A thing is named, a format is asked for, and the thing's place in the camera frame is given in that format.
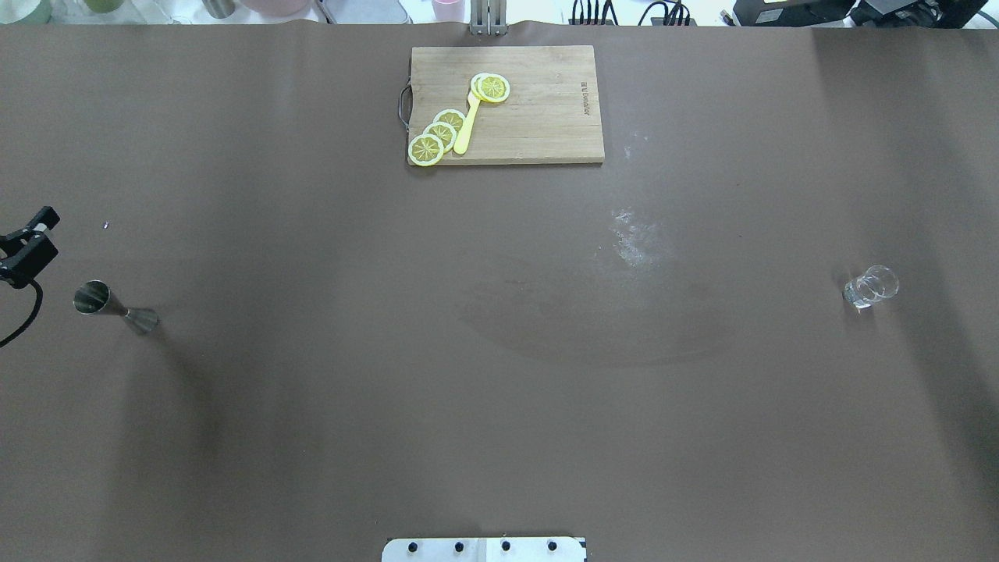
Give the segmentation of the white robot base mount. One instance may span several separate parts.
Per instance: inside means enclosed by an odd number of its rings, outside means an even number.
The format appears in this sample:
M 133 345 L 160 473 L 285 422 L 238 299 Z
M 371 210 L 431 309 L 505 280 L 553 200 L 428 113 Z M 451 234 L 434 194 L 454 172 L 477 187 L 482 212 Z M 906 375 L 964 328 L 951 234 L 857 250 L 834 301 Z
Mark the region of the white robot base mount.
M 400 538 L 382 548 L 382 561 L 588 561 L 584 538 L 506 536 Z

